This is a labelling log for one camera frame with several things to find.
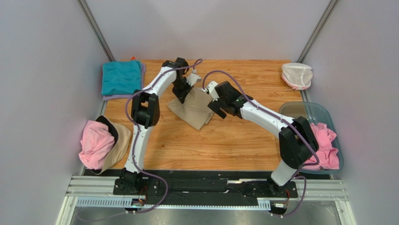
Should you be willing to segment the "beige t-shirt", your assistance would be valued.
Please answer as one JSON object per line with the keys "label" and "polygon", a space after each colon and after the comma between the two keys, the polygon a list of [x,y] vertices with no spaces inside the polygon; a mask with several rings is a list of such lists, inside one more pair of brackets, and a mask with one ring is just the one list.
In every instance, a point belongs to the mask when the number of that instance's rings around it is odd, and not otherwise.
{"label": "beige t-shirt", "polygon": [[202,88],[194,87],[186,96],[184,103],[176,98],[170,101],[167,107],[188,125],[196,130],[201,130],[214,115],[214,112],[207,106],[212,100],[213,98]]}

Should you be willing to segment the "clear teal plastic bin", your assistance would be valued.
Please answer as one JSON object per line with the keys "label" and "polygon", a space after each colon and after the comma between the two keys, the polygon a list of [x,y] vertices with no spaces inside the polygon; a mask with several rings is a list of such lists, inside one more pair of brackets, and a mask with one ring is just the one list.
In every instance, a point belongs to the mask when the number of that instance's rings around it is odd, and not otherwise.
{"label": "clear teal plastic bin", "polygon": [[[303,116],[308,119],[309,123],[314,123],[315,125],[317,125],[318,123],[323,123],[326,124],[326,128],[332,130],[333,132],[336,131],[329,112],[322,105],[317,103],[312,103],[312,102],[284,103],[280,107],[280,113],[285,116],[293,118]],[[310,174],[334,174],[339,172],[344,165],[344,158],[340,151],[340,143],[338,138],[332,140],[331,144],[332,147],[338,149],[337,153],[335,153],[335,156],[339,163],[337,169],[327,169],[320,167],[319,169],[310,169],[310,170],[303,168],[301,171]]]}

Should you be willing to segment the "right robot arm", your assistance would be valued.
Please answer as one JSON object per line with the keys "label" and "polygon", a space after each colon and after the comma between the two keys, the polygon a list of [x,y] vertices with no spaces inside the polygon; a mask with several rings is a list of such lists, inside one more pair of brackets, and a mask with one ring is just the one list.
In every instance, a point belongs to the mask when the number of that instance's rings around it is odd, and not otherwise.
{"label": "right robot arm", "polygon": [[253,122],[278,139],[281,161],[267,179],[273,195],[281,193],[305,162],[316,156],[319,145],[306,118],[295,119],[270,110],[227,81],[212,81],[204,90],[213,98],[208,108],[221,118],[230,114]]}

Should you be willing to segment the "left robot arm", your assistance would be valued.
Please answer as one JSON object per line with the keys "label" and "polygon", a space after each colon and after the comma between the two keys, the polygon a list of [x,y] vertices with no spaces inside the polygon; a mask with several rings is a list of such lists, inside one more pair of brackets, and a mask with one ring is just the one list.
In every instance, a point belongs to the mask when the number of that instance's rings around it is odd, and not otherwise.
{"label": "left robot arm", "polygon": [[151,132],[161,116],[159,99],[172,85],[172,92],[177,100],[180,103],[185,102],[195,84],[184,76],[189,68],[188,62],[183,58],[165,61],[155,79],[142,90],[136,90],[129,99],[132,107],[127,117],[135,128],[129,158],[120,177],[115,181],[115,195],[137,195],[143,189],[145,152]]}

